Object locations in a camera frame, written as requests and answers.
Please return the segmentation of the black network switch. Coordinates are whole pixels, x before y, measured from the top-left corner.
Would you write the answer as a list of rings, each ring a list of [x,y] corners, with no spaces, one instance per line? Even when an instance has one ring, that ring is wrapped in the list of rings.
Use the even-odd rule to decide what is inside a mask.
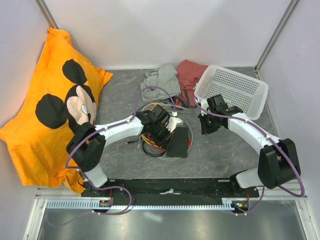
[[[177,127],[169,141],[166,156],[170,158],[187,158],[188,155],[189,129]]]

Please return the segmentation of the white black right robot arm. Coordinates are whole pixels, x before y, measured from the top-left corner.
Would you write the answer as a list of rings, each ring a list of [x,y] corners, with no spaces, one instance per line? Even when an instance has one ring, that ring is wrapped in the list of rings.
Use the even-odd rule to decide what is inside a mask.
[[[280,139],[256,125],[237,106],[228,106],[218,94],[207,99],[195,99],[201,110],[198,118],[202,134],[208,135],[224,127],[245,140],[259,156],[258,167],[232,175],[229,191],[235,197],[242,196],[247,188],[263,186],[270,190],[280,188],[292,196],[301,198],[305,187],[295,143]]]

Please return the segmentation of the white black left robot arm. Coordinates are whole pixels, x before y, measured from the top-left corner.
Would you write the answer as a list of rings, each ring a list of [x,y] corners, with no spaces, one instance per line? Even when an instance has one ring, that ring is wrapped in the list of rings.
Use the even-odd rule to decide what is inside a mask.
[[[110,191],[108,177],[102,170],[100,160],[104,148],[122,139],[150,135],[158,147],[167,149],[177,126],[183,123],[177,112],[168,113],[157,105],[152,110],[138,111],[133,115],[109,124],[82,124],[66,147],[69,154],[65,166],[74,160],[76,170],[80,170],[92,184],[92,191],[99,197]]]

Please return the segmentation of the grey cloth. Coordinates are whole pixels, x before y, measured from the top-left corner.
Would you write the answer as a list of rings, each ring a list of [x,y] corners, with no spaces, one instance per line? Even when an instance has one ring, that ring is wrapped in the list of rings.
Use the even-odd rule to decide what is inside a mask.
[[[145,103],[166,100],[169,96],[161,89],[156,88],[158,86],[166,90],[171,97],[178,96],[181,94],[179,81],[177,78],[178,72],[171,63],[166,63],[159,68],[146,71],[145,79],[140,84],[140,89],[145,89],[141,93],[142,101]]]

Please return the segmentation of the white perforated plastic basket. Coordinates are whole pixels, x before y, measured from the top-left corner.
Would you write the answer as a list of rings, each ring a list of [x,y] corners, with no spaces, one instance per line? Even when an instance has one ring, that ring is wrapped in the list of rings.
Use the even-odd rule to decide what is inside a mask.
[[[196,84],[194,95],[208,99],[222,95],[229,107],[239,107],[251,120],[257,120],[263,111],[269,86],[256,78],[236,71],[209,65]]]

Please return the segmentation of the red cloth with navy trim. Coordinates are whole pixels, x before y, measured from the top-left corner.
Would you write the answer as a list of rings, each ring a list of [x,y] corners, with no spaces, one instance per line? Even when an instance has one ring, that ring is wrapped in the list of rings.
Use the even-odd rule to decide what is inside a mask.
[[[180,86],[180,95],[175,97],[175,104],[184,108],[194,108],[194,92],[197,83],[208,65],[198,64],[190,60],[183,60],[176,68]]]

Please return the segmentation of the orange Mickey Mouse pillow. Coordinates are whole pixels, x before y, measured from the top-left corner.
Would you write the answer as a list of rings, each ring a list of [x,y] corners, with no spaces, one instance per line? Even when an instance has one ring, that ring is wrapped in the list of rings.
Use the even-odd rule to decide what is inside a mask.
[[[66,148],[78,127],[95,123],[99,95],[111,78],[73,47],[66,31],[48,29],[24,103],[0,130],[24,186],[83,191]]]

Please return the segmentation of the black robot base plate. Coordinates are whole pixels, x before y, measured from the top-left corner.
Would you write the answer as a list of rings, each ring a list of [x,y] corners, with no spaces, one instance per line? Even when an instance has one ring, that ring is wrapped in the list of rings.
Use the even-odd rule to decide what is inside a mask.
[[[223,198],[258,198],[254,187],[241,189],[229,178],[112,179],[103,187],[120,186],[132,195],[132,204],[220,204]]]

